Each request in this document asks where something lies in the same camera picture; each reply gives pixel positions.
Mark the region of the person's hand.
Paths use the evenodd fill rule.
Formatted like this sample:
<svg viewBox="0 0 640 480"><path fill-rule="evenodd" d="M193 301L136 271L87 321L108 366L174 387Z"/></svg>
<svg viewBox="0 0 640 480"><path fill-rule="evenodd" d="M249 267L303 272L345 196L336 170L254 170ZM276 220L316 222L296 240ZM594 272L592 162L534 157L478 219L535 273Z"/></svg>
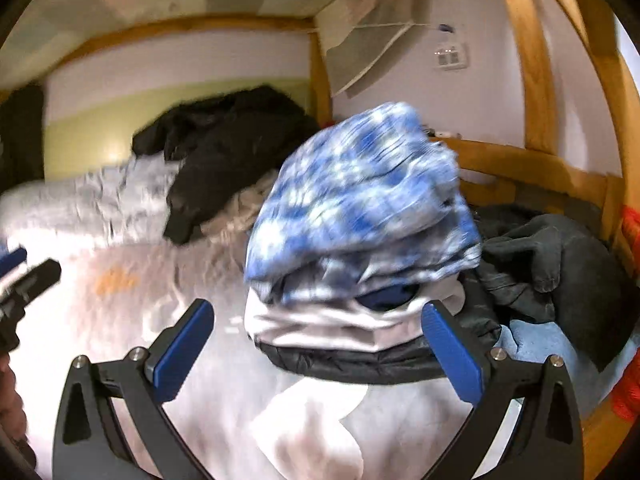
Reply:
<svg viewBox="0 0 640 480"><path fill-rule="evenodd" d="M3 353L0 359L0 424L14 442L26 436L26 415L21 396L16 391L16 378L10 367L10 357Z"/></svg>

